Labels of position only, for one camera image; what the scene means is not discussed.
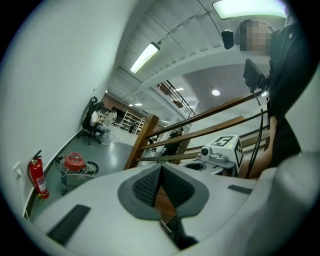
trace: ceiling lamp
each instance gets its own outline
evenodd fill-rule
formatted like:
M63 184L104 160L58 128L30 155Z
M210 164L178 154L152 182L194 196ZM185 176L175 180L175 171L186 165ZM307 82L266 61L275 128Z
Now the ceiling lamp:
M219 96L219 95L220 95L220 91L218 91L218 90L213 90L213 91L212 91L212 94L213 94L214 96Z
M160 48L154 42L150 43L135 61L133 66L130 68L130 71L134 74L137 73L138 70L159 51L159 49Z
M280 0L221 0L213 3L221 19L247 15L286 17L285 5Z

